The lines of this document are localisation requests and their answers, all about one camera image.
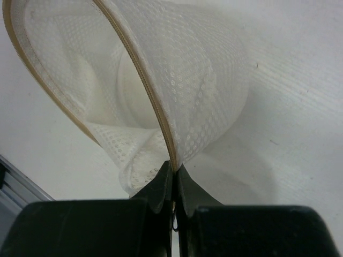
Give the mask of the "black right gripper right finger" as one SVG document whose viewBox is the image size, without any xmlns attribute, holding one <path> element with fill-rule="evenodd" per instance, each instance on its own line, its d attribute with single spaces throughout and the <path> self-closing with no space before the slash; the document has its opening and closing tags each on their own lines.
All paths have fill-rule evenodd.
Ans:
<svg viewBox="0 0 343 257">
<path fill-rule="evenodd" d="M 223 205 L 180 167 L 176 218 L 181 256 L 339 256 L 321 216 L 289 205 Z"/>
</svg>

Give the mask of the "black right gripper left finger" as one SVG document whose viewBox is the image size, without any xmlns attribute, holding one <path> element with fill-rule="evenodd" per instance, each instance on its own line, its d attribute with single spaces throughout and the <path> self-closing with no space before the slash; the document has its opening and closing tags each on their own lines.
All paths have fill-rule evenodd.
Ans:
<svg viewBox="0 0 343 257">
<path fill-rule="evenodd" d="M 123 200 L 27 205 L 5 239 L 6 256 L 171 256 L 173 172 Z"/>
</svg>

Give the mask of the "white mesh laundry bag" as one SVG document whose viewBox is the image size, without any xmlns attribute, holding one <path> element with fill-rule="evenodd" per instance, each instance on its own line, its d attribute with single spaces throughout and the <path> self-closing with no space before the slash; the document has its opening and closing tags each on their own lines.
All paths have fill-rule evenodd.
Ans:
<svg viewBox="0 0 343 257">
<path fill-rule="evenodd" d="M 135 195 L 221 137 L 248 96 L 228 18 L 201 1 L 4 1 L 24 65 Z"/>
</svg>

